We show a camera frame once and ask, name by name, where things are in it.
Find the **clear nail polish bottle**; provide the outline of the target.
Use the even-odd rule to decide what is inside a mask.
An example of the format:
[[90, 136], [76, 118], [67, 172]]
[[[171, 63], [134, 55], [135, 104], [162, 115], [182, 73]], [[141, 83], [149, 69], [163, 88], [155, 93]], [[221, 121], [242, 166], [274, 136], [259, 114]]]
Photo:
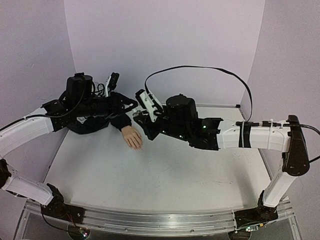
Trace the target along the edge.
[[132, 116], [134, 118], [139, 117], [141, 114], [142, 114], [141, 110], [135, 110], [135, 111], [132, 112]]

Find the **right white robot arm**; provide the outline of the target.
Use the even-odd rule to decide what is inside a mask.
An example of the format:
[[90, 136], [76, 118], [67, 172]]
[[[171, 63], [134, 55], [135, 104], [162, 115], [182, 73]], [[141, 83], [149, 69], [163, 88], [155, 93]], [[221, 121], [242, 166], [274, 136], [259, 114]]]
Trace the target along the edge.
[[280, 122], [200, 118], [195, 101], [183, 94], [168, 98], [165, 105], [144, 89], [135, 97], [143, 111], [135, 112], [133, 120], [151, 141], [163, 134], [200, 150], [247, 148], [281, 152], [279, 170], [262, 194], [265, 207], [276, 207], [293, 181], [310, 169], [302, 125], [295, 115]]

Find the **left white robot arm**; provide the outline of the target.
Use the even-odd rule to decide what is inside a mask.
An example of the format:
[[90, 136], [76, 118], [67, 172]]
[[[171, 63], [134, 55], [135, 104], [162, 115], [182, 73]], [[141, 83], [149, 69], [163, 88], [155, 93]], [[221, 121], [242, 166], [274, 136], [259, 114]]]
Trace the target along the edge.
[[96, 94], [93, 77], [76, 73], [66, 81], [66, 89], [59, 99], [51, 100], [0, 129], [0, 188], [47, 206], [56, 218], [64, 218], [67, 206], [63, 196], [50, 184], [43, 184], [25, 176], [10, 166], [5, 156], [40, 136], [62, 130], [80, 117], [106, 117], [108, 120], [130, 112], [138, 106], [136, 100], [115, 92], [118, 73], [112, 73]]

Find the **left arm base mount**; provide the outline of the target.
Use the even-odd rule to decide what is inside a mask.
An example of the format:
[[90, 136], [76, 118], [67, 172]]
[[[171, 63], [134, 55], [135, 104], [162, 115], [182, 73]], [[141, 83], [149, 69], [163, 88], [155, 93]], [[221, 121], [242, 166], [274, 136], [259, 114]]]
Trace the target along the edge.
[[85, 209], [80, 206], [66, 204], [63, 195], [57, 187], [50, 183], [46, 184], [51, 190], [52, 199], [48, 204], [40, 205], [41, 213], [44, 216], [69, 221], [72, 224], [82, 224], [85, 215]]

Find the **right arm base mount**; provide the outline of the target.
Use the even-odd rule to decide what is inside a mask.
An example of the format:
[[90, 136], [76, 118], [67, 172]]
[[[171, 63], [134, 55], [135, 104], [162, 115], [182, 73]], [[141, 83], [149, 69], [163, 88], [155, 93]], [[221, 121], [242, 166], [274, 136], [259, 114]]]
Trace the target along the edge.
[[234, 212], [234, 219], [236, 229], [241, 230], [246, 227], [266, 224], [268, 222], [278, 219], [278, 212], [276, 207], [268, 207], [263, 204], [263, 190], [259, 196], [257, 206]]

